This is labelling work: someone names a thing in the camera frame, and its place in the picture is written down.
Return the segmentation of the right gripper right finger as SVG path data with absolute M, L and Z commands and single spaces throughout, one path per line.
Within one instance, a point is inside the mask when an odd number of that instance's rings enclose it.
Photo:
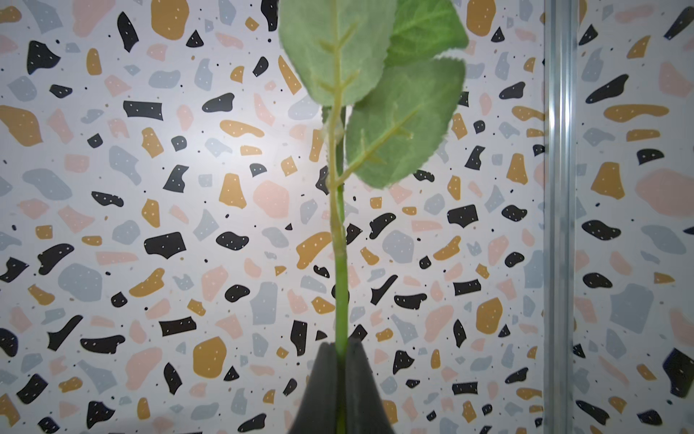
M 345 356 L 346 432 L 393 434 L 363 343 L 350 339 Z

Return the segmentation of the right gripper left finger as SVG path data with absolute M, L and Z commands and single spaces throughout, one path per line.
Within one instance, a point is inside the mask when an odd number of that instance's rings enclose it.
M 334 434 L 337 426 L 338 360 L 335 344 L 322 343 L 289 434 Z

